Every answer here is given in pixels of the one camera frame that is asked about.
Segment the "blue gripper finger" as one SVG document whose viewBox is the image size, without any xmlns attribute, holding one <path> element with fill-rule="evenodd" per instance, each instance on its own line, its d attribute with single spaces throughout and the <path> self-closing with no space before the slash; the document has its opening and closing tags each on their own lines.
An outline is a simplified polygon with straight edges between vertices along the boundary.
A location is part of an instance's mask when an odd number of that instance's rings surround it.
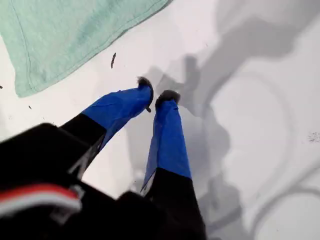
<svg viewBox="0 0 320 240">
<path fill-rule="evenodd" d="M 155 102 L 153 136 L 143 187 L 145 198 L 161 212 L 159 240 L 205 240 L 182 120 L 180 95 L 165 90 Z"/>
<path fill-rule="evenodd" d="M 108 141 L 132 118 L 144 110 L 150 112 L 154 98 L 151 82 L 139 77 L 137 87 L 108 93 L 61 128 L 100 152 Z"/>
</svg>

